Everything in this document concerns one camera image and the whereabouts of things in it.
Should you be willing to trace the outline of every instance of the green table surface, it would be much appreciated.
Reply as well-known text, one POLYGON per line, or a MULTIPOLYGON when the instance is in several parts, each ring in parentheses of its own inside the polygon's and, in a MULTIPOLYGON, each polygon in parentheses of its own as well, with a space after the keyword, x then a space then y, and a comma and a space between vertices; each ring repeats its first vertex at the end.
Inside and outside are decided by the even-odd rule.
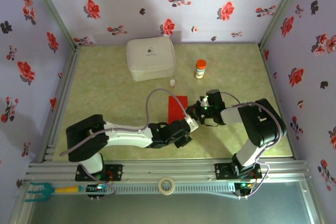
MULTIPOLYGON (((188 96, 194 104, 200 95, 211 89, 229 92, 241 102, 266 98, 278 111, 276 101, 256 44, 179 44, 174 45, 176 73, 171 78, 133 81, 126 58, 126 46, 83 47, 65 108, 58 136, 54 161, 66 161, 59 153, 67 149, 65 130, 93 114, 119 125, 145 124, 145 101, 157 88, 171 90, 175 95, 188 96), (198 59, 207 62, 203 79, 193 76, 198 59), (169 80, 175 79, 171 89, 169 80)), ((149 103, 150 122, 167 122, 168 94, 158 91, 149 103)), ((226 106, 236 101, 223 95, 226 106)), ((177 149, 169 145, 162 149, 135 146, 110 146, 100 153, 104 160, 160 158, 231 158, 247 140, 243 124, 219 127, 200 126, 191 133, 193 140, 177 149)), ((264 156, 292 156, 286 137, 267 150, 264 156)))

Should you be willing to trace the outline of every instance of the tape roll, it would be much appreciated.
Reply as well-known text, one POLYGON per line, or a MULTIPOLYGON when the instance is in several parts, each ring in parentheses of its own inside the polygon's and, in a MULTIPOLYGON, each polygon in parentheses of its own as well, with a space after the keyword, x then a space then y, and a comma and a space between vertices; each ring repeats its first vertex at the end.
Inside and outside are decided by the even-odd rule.
POLYGON ((169 177, 163 177, 160 179, 159 181, 159 184, 158 184, 158 187, 159 187, 159 191, 163 194, 163 195, 170 195, 173 193, 173 191, 175 191, 175 182, 174 180, 172 180, 171 178, 169 177), (172 184, 172 187, 166 191, 165 189, 163 189, 162 187, 162 184, 165 182, 165 181, 168 181, 170 182, 170 184, 172 184))

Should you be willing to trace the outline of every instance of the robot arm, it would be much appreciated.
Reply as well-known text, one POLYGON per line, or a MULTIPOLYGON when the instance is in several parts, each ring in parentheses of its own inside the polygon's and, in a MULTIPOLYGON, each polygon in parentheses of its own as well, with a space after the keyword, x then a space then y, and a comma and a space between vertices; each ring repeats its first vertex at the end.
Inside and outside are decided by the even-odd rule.
POLYGON ((198 128, 196 121, 206 125, 205 120, 212 119, 218 125, 244 124, 248 140, 233 155, 231 162, 232 173, 239 176, 254 169, 256 159, 265 148, 279 139, 277 125, 280 125, 281 135, 286 133, 285 124, 266 99, 226 108, 219 90, 210 90, 200 101, 189 106, 186 113, 189 116, 184 120, 169 125, 149 123, 140 130, 105 122, 102 115, 93 115, 66 129, 69 150, 63 154, 69 154, 69 161, 79 162, 89 173, 94 174, 103 169, 103 159, 98 152, 104 147, 133 145, 162 148, 175 144, 179 148, 192 140, 190 133, 198 128), (266 108, 273 118, 261 108, 266 108))
POLYGON ((245 105, 225 107, 219 90, 206 92, 205 97, 200 97, 193 106, 187 108, 187 113, 201 124, 206 119, 212 119, 218 125, 243 123, 248 135, 244 146, 232 157, 232 172, 240 175, 254 169, 256 159, 265 148, 279 139, 279 127, 281 136, 286 134, 286 126, 277 112, 266 99, 260 99, 245 105))
POLYGON ((169 125, 150 123, 139 130, 138 127, 105 122, 103 116, 97 114, 66 129, 69 150, 64 154, 69 155, 69 161, 79 162, 89 173, 94 174, 103 169, 102 156, 98 152, 104 147, 132 145, 141 148, 162 148, 175 144, 179 148, 192 140, 190 133, 197 128, 196 121, 189 116, 169 125))

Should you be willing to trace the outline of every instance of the small white bottle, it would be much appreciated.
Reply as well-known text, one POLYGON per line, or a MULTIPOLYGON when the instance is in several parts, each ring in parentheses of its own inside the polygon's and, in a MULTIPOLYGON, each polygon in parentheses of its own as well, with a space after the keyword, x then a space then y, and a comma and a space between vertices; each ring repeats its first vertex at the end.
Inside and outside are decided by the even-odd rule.
POLYGON ((171 79, 170 82, 169 82, 169 86, 173 89, 175 88, 175 80, 174 79, 171 79))

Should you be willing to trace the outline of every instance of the red rectangular block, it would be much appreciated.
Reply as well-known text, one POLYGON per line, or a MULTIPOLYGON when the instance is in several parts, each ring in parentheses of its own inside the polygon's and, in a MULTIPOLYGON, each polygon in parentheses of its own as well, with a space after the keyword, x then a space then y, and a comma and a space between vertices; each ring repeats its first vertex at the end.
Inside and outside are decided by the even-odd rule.
MULTIPOLYGON (((188 97, 178 95, 177 98, 182 103, 183 108, 186 109, 188 107, 188 97)), ((182 119, 184 119, 184 113, 175 98, 170 95, 168 100, 168 124, 182 119)))

